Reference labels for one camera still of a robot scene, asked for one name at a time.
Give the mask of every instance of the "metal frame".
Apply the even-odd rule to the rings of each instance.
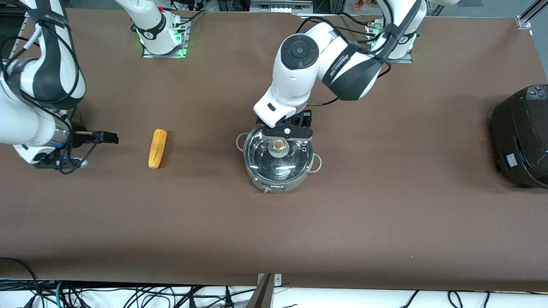
[[[23,30],[25,30],[25,26],[27,25],[28,17],[28,13],[25,13],[25,19],[21,24],[21,28],[19,28],[19,33],[17,34],[17,36],[23,36]],[[12,58],[15,55],[15,51],[17,50],[17,46],[19,45],[20,41],[20,39],[16,39],[15,43],[13,43],[12,51],[9,53],[9,58]]]
[[[232,1],[225,1],[225,0],[217,0],[217,4],[219,5],[219,11],[221,12],[230,12],[230,8],[232,7]]]
[[[331,0],[331,13],[340,13],[344,11],[346,0]]]
[[[272,296],[274,295],[274,286],[276,285],[276,275],[274,273],[263,274],[259,276],[260,282],[257,289],[249,299],[246,308],[272,308]]]
[[[525,10],[521,15],[516,17],[516,24],[520,29],[529,29],[531,28],[531,20],[533,17],[537,16],[540,11],[548,6],[548,0],[535,0],[529,8]]]
[[[439,14],[442,12],[444,5],[441,4],[434,4],[430,1],[426,1],[426,4],[428,6],[428,14],[427,16],[439,16]]]

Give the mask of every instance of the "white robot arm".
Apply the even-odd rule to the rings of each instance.
[[[115,0],[129,14],[141,43],[153,54],[163,55],[181,44],[181,17],[161,10],[153,0]]]
[[[440,0],[443,3],[458,0]],[[269,127],[303,111],[316,78],[341,100],[358,100],[375,83],[387,59],[403,57],[413,46],[426,15],[425,0],[378,0],[385,26],[370,52],[351,43],[327,21],[289,36],[274,62],[272,85],[253,110]]]
[[[85,94],[85,80],[61,0],[20,0],[19,5],[27,10],[36,30],[21,51],[2,60],[0,143],[13,145],[26,162],[38,168],[51,167],[44,160],[61,148],[70,154],[71,148],[89,141],[117,143],[115,134],[108,135],[115,139],[97,139],[95,133],[106,132],[85,131],[79,123],[73,127],[75,124],[61,115],[63,110],[74,109]],[[36,40],[40,57],[17,59]],[[76,130],[87,136],[76,136]],[[58,164],[66,163],[66,168],[78,168],[83,163],[71,158],[61,161]]]

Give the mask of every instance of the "brown tabletop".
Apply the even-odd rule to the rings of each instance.
[[[121,10],[68,10],[88,129],[116,132],[63,176],[0,146],[0,254],[38,278],[423,289],[548,287],[548,195],[496,173],[493,107],[545,83],[513,19],[427,18],[413,64],[313,109],[320,172],[266,195],[235,148],[289,14],[207,13],[185,59],[143,59]],[[318,83],[311,102],[333,94]],[[160,169],[152,133],[168,131]],[[2,264],[0,277],[23,277]]]

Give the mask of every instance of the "cable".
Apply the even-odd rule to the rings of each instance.
[[[253,291],[255,291],[255,289],[240,291],[240,292],[232,293],[231,296],[240,295],[240,294],[243,294],[243,293],[253,292]],[[220,302],[220,301],[225,300],[226,298],[227,298],[227,296],[225,296],[225,297],[223,297],[223,298],[221,298],[221,299],[218,299],[218,300],[214,301],[213,303],[209,304],[208,306],[206,306],[205,308],[211,308],[211,307],[213,307],[215,304],[217,304],[217,303]]]
[[[332,102],[336,102],[336,101],[338,101],[338,100],[339,100],[339,98],[334,98],[334,99],[332,99],[332,100],[330,100],[330,101],[328,101],[328,102],[323,102],[323,103],[321,103],[321,104],[307,104],[306,106],[312,106],[312,107],[325,106],[325,105],[331,104]]]
[[[189,308],[198,308],[196,307],[196,302],[194,301],[194,296],[189,296]]]
[[[367,26],[367,22],[359,21],[359,20],[355,19],[354,17],[352,17],[352,15],[350,15],[348,13],[338,12],[338,13],[335,13],[335,15],[344,15],[344,16],[348,17],[350,20],[352,20],[353,22],[355,22],[356,24],[359,24],[359,25],[362,25],[362,26]]]
[[[404,306],[402,306],[402,308],[409,308],[409,306],[411,306],[411,303],[413,302],[413,299],[415,299],[415,296],[419,293],[419,290],[416,290],[415,293],[413,293],[413,295],[411,295],[411,297],[409,298],[409,300],[407,301],[407,304],[405,304]]]
[[[487,302],[489,301],[490,297],[491,297],[491,292],[487,291],[487,296],[485,297],[485,301],[483,301],[483,308],[487,307]]]
[[[143,302],[144,302],[144,300],[145,300],[146,298],[150,298],[150,299],[149,299],[148,301],[146,301],[146,303],[144,302],[143,304],[141,304],[141,308],[145,308],[146,305],[148,305],[149,302],[150,302],[152,299],[156,298],[156,297],[167,299],[167,300],[168,300],[168,307],[171,307],[171,300],[169,299],[169,297],[167,297],[167,296],[165,296],[165,295],[158,295],[158,294],[156,294],[156,295],[147,294],[147,295],[143,298]]]
[[[459,307],[457,307],[457,305],[455,305],[455,303],[451,299],[451,294],[453,294],[453,293],[456,295],[456,298],[459,300]],[[451,306],[453,306],[455,308],[463,308],[463,301],[460,300],[459,293],[457,293],[456,291],[447,292],[447,299],[449,300],[449,303],[451,304]]]
[[[388,68],[386,69],[386,71],[380,73],[378,76],[377,76],[377,79],[379,79],[380,77],[388,74],[388,72],[390,72],[392,70],[392,64],[390,64],[390,62],[386,62],[386,65],[388,65]]]
[[[322,3],[320,3],[320,4],[318,5],[318,8],[316,9],[316,11],[314,11],[314,13],[318,13],[319,8],[322,7],[322,5],[323,5],[325,2],[326,2],[326,0],[323,0]]]
[[[230,295],[230,290],[228,286],[225,286],[225,308],[234,308],[234,302],[232,301],[232,296]]]
[[[36,294],[31,297],[30,300],[23,306],[23,308],[32,308],[32,304],[34,303],[34,299],[36,298]]]
[[[183,21],[183,22],[181,22],[181,23],[179,23],[179,24],[175,24],[175,27],[179,27],[179,26],[182,26],[182,25],[184,25],[184,24],[187,24],[187,23],[189,23],[192,19],[196,18],[198,15],[201,15],[201,14],[203,14],[203,13],[205,13],[205,12],[209,12],[209,11],[208,11],[208,10],[201,10],[201,11],[198,11],[198,13],[194,14],[194,16],[190,17],[188,20]]]
[[[59,168],[59,171],[61,171],[61,174],[62,175],[69,175],[71,173],[73,173],[74,171],[76,171],[76,169],[80,168],[82,166],[82,163],[86,161],[86,159],[88,159],[88,157],[92,154],[93,150],[95,149],[95,147],[100,143],[100,140],[97,139],[93,145],[89,148],[88,152],[84,155],[84,157],[82,157],[82,159],[79,159],[78,163],[76,163],[76,166],[74,166],[72,169],[70,169],[69,171],[63,171],[62,168]]]
[[[125,302],[123,308],[126,308],[126,307],[131,307],[131,305],[133,305],[133,303],[137,302],[137,307],[139,307],[139,297],[140,296],[143,296],[144,294],[142,295],[138,295],[139,294],[139,288],[136,288],[135,289],[135,294],[133,294],[129,299],[128,301]]]
[[[25,268],[25,270],[27,270],[27,272],[31,275],[32,280],[34,281],[34,284],[36,285],[36,291],[37,291],[38,295],[42,299],[42,308],[45,308],[44,294],[42,294],[42,289],[40,288],[40,285],[38,284],[38,278],[36,278],[36,275],[31,270],[31,268],[27,265],[27,263],[25,263],[25,262],[23,262],[19,259],[16,259],[16,258],[0,258],[0,260],[15,262],[15,263],[23,266]]]
[[[59,293],[61,292],[61,284],[62,284],[62,281],[60,281],[57,284],[57,288],[55,288],[55,301],[57,302],[57,308],[62,308],[61,300],[59,299]]]
[[[183,304],[186,302],[187,299],[189,299],[190,296],[193,296],[196,292],[198,292],[200,289],[202,289],[204,286],[196,286],[192,287],[190,291],[187,293],[186,296],[181,298],[175,305],[173,305],[173,308],[180,308],[183,306]]]
[[[316,24],[319,23],[319,21],[316,21],[316,20],[311,20],[310,22],[314,22]],[[354,32],[354,33],[359,33],[359,34],[363,34],[363,35],[366,35],[366,36],[373,36],[373,37],[376,37],[377,35],[373,34],[373,33],[367,33],[367,32],[363,32],[363,31],[357,31],[357,30],[353,30],[353,29],[348,29],[348,28],[343,28],[343,27],[339,27],[339,26],[333,26],[337,29],[340,29],[340,30],[345,30],[345,31],[349,31],[349,32]]]
[[[146,295],[145,298],[150,297],[150,299],[145,303],[145,302],[144,302],[145,299],[143,298],[143,304],[141,304],[141,308],[145,307],[145,306],[146,306],[148,303],[150,303],[150,301],[151,301],[154,297],[156,297],[156,296],[165,297],[165,296],[160,295],[160,294],[161,294],[163,291],[167,290],[167,289],[169,289],[169,287],[165,287],[165,288],[161,289],[161,290],[158,292],[158,294],[154,294],[154,295],[148,294],[148,295]],[[165,298],[169,301],[169,306],[171,307],[171,301],[170,301],[167,297],[165,297]]]
[[[80,298],[80,296],[78,295],[78,293],[76,293],[76,289],[74,288],[69,288],[68,289],[68,299],[70,300],[70,290],[72,290],[72,292],[74,293],[74,295],[76,296],[76,299],[80,302],[80,307],[86,307],[87,304],[85,303],[85,301]]]
[[[487,303],[489,302],[489,298],[491,297],[491,292],[490,291],[486,291],[487,293],[487,296],[485,297],[485,300],[483,301],[483,308],[486,308],[487,307]],[[456,298],[458,299],[459,301],[459,306],[457,306],[454,302],[453,302],[453,299],[451,298],[451,294],[455,294],[456,295]],[[459,293],[457,293],[456,291],[449,291],[447,292],[447,299],[449,300],[449,303],[454,307],[454,308],[463,308],[463,301],[460,300],[460,296],[459,296]]]
[[[10,41],[12,39],[20,39],[22,41],[25,41],[25,42],[28,42],[30,41],[28,38],[25,38],[25,37],[21,37],[21,36],[10,36],[10,37],[7,37],[5,39],[2,40],[2,42],[0,43],[0,54],[2,53],[2,51],[4,50],[4,45],[7,41]],[[35,46],[38,46],[40,47],[40,45],[38,45],[38,43],[34,42],[33,45]],[[9,75],[8,75],[8,67],[9,65],[12,63],[13,60],[17,59],[21,54],[23,54],[25,51],[27,51],[26,49],[21,49],[16,55],[14,55],[12,58],[9,58],[7,59],[7,62],[6,64],[4,64],[1,59],[0,59],[0,70],[2,71],[2,73],[4,73],[4,78],[7,80],[9,78]]]

